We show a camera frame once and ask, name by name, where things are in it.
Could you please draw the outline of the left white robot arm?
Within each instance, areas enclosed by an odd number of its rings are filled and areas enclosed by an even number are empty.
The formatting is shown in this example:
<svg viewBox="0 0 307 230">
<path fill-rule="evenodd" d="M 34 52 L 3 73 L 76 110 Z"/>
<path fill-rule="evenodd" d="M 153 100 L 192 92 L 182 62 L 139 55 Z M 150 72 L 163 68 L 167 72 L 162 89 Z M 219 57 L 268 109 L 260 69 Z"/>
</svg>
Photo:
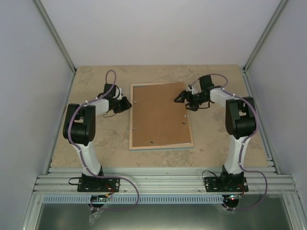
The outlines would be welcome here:
<svg viewBox="0 0 307 230">
<path fill-rule="evenodd" d="M 80 177 L 68 180 L 70 185 L 76 185 L 78 192 L 107 192 L 119 191 L 120 180 L 104 178 L 101 164 L 96 157 L 93 139 L 95 137 L 96 116 L 106 115 L 113 111 L 114 114 L 129 110 L 132 104 L 122 90 L 116 85 L 106 83 L 104 91 L 98 95 L 93 103 L 80 106 L 71 103 L 63 126 L 63 137 L 75 148 L 83 165 Z"/>
</svg>

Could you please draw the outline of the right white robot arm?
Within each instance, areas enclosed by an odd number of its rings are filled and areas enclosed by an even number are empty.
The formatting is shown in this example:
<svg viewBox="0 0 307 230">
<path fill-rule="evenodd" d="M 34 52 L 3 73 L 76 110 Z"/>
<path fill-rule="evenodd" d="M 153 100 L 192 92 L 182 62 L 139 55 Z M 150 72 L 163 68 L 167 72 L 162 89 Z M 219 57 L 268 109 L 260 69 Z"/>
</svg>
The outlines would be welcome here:
<svg viewBox="0 0 307 230">
<path fill-rule="evenodd" d="M 201 76 L 197 81 L 200 84 L 200 92 L 190 84 L 186 90 L 179 93 L 174 102 L 184 103 L 186 109 L 194 112 L 198 111 L 203 103 L 219 104 L 225 109 L 225 128 L 230 136 L 228 155 L 221 174 L 203 178 L 206 191 L 247 191 L 242 167 L 247 145 L 258 130 L 254 99 L 250 96 L 237 96 L 227 92 L 224 86 L 214 85 L 210 75 Z"/>
</svg>

